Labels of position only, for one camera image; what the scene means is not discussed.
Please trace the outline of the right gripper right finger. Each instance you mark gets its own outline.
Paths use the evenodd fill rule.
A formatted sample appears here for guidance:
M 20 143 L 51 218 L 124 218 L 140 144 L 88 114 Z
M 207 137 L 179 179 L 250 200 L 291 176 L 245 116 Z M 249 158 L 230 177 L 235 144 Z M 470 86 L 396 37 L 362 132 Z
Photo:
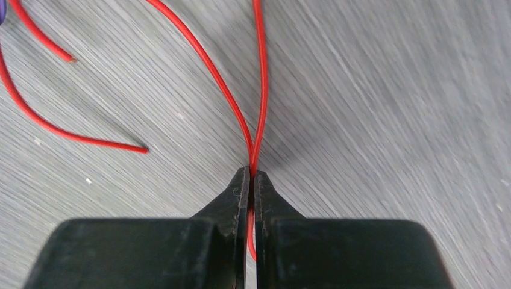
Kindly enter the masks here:
M 259 288 L 452 288 L 431 234 L 400 219 L 307 218 L 254 180 Z

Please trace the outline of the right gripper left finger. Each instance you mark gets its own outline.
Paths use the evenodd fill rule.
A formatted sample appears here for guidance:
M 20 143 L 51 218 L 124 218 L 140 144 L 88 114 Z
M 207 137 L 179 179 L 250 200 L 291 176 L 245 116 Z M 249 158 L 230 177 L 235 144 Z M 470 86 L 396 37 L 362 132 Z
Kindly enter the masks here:
M 249 168 L 189 218 L 59 224 L 25 288 L 244 288 Z

